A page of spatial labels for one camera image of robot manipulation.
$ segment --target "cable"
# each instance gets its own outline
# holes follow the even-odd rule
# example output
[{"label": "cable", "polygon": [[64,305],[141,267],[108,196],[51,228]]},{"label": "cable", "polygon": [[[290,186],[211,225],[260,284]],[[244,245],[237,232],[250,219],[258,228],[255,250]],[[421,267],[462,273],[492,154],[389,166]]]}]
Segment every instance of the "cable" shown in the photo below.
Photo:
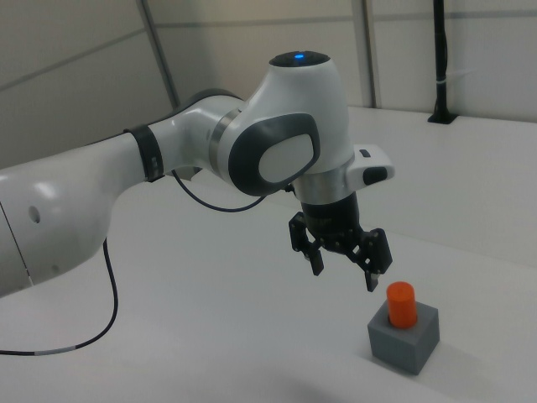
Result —
[{"label": "cable", "polygon": [[192,191],[188,187],[186,187],[186,185],[183,183],[183,181],[179,178],[179,176],[177,175],[177,172],[175,172],[175,170],[172,170],[171,173],[174,176],[174,178],[177,181],[177,183],[179,183],[179,186],[181,186],[183,188],[183,190],[186,192],[186,194],[188,196],[192,197],[194,200],[196,200],[202,206],[210,208],[211,210],[216,210],[218,212],[245,212],[245,211],[249,210],[252,207],[256,207],[265,198],[265,196],[259,197],[259,199],[257,199],[252,204],[248,204],[247,206],[239,207],[239,208],[224,208],[224,207],[213,206],[212,204],[209,204],[206,201],[202,201],[198,196],[196,196],[194,193],[192,193]]},{"label": "cable", "polygon": [[23,356],[38,356],[38,355],[52,355],[52,354],[59,354],[59,353],[66,353],[68,351],[78,350],[80,348],[83,348],[85,346],[88,346],[100,338],[102,338],[112,327],[114,321],[116,320],[117,315],[117,307],[119,305],[119,300],[117,298],[117,287],[116,287],[116,279],[114,278],[114,273],[112,271],[112,263],[110,263],[110,256],[108,255],[108,243],[107,240],[104,240],[104,243],[102,244],[102,250],[104,253],[104,259],[107,262],[107,269],[108,269],[108,275],[110,276],[110,283],[112,284],[112,293],[114,296],[114,309],[112,312],[112,317],[110,318],[110,322],[108,322],[107,326],[97,334],[94,338],[90,338],[89,340],[76,344],[74,346],[69,347],[63,347],[63,348],[56,348],[52,350],[41,350],[41,351],[11,351],[11,350],[0,350],[0,355],[23,355]]}]

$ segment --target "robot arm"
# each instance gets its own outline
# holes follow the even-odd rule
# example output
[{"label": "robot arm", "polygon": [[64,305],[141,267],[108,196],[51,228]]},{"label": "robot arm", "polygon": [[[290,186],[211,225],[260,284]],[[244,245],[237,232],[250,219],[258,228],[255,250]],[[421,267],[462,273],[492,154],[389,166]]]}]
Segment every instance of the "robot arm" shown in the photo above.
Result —
[{"label": "robot arm", "polygon": [[293,183],[304,210],[289,224],[300,227],[291,229],[294,249],[317,275],[323,247],[346,254],[371,279],[391,256],[382,230],[360,228],[354,191],[388,179],[394,168],[378,147],[353,148],[347,125],[333,62],[293,52],[270,61],[245,102],[229,92],[202,92],[158,122],[0,170],[0,296],[88,260],[107,235],[119,195],[181,166],[211,170],[253,196]]}]

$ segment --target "gray block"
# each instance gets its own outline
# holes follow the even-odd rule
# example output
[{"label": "gray block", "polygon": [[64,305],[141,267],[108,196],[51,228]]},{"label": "gray block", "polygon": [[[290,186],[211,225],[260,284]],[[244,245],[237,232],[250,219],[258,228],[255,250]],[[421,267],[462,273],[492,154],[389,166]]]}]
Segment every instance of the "gray block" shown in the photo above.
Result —
[{"label": "gray block", "polygon": [[389,322],[385,301],[368,324],[368,331],[373,356],[417,375],[440,341],[440,327],[436,308],[419,302],[416,308],[417,323],[398,329]]}]

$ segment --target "white wall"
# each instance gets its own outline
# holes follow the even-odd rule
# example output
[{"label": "white wall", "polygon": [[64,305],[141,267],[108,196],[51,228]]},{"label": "white wall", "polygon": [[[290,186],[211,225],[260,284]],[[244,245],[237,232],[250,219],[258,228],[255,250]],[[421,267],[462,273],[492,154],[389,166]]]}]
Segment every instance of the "white wall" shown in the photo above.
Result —
[{"label": "white wall", "polygon": [[351,0],[151,0],[149,6],[181,101],[210,87],[247,98],[274,56],[316,50],[337,64],[349,105],[370,102]]},{"label": "white wall", "polygon": [[[431,112],[436,99],[433,2],[370,3],[379,107]],[[445,9],[450,110],[537,122],[537,3],[446,0]]]},{"label": "white wall", "polygon": [[134,0],[3,0],[0,168],[170,110]]}]

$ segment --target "table surface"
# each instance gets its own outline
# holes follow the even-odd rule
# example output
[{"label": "table surface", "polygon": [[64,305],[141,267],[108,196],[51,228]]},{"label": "table surface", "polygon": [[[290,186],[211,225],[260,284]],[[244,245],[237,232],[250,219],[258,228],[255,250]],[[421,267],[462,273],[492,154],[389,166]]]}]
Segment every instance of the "table surface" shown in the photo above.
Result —
[{"label": "table surface", "polygon": [[[234,195],[201,184],[207,200]],[[100,341],[1,357],[2,402],[535,401],[537,270],[388,233],[394,263],[373,293],[342,256],[317,278],[289,244],[295,209],[226,214],[166,177],[123,194],[108,237],[119,313]],[[406,280],[440,311],[418,376],[371,355],[367,324]],[[0,301],[0,348],[60,348],[112,311],[103,257]]]}]

